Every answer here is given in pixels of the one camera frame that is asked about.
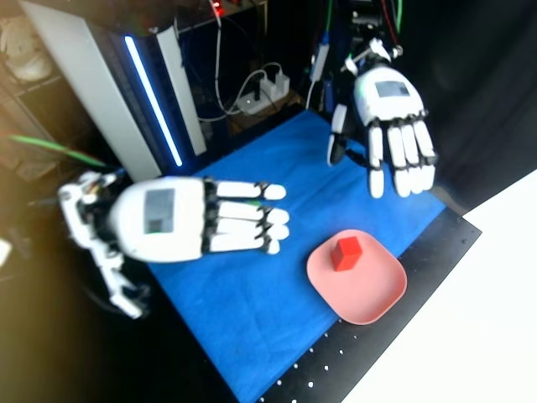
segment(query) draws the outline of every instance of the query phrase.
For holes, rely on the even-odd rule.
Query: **red cube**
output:
[[[349,270],[354,267],[362,256],[362,248],[358,238],[343,238],[337,241],[336,247],[331,251],[332,264],[335,271]]]

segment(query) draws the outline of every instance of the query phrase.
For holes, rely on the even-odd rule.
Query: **robotic hand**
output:
[[[372,39],[368,49],[356,58],[345,61],[343,70],[355,77],[352,102],[365,137],[367,156],[347,149],[353,138],[355,124],[347,106],[337,105],[331,125],[328,144],[328,164],[340,162],[345,155],[360,165],[367,166],[369,191],[379,198],[384,192],[383,137],[386,133],[398,194],[407,197],[429,190],[435,181],[437,154],[425,126],[426,111],[420,94],[400,72],[388,64],[401,52],[390,54],[380,39]]]
[[[60,188],[60,205],[73,239],[99,267],[110,302],[132,318],[145,306],[121,273],[123,254],[161,263],[245,249],[276,254],[289,236],[286,211],[229,200],[280,200],[286,194],[280,185],[165,177],[105,201],[102,195],[116,180],[115,174],[87,172]]]

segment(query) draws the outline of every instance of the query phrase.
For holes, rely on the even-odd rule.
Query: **green cable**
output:
[[[332,0],[328,1],[328,19],[326,20],[326,32],[330,32],[330,24],[332,21]]]
[[[397,33],[401,32],[401,21],[403,20],[403,0],[397,1],[397,21],[395,22],[395,28]]]
[[[41,147],[43,149],[52,149],[53,151],[58,151],[60,153],[68,155],[71,158],[74,158],[75,160],[85,162],[88,165],[100,166],[100,167],[107,166],[104,162],[96,158],[83,154],[80,151],[74,151],[72,149],[68,149],[67,147],[63,145],[54,143],[52,141],[36,139],[34,137],[19,136],[16,134],[8,136],[8,139],[11,139],[12,141],[16,141],[18,143],[34,145],[36,147]]]

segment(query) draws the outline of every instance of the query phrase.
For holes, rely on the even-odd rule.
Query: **blue cloth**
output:
[[[241,402],[255,401],[337,319],[306,275],[318,245],[356,228],[399,256],[444,208],[428,193],[398,197],[391,181],[373,200],[365,169],[349,159],[327,166],[329,132],[325,121],[301,113],[200,172],[287,188],[276,205],[289,211],[290,237],[278,255],[234,252],[150,265]]]

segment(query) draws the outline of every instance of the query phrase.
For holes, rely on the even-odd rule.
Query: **pink tray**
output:
[[[362,257],[346,271],[335,271],[330,252],[341,238],[357,237]],[[377,239],[348,229],[328,239],[308,258],[308,277],[326,303],[347,322],[368,325],[377,321],[406,291],[401,263]]]

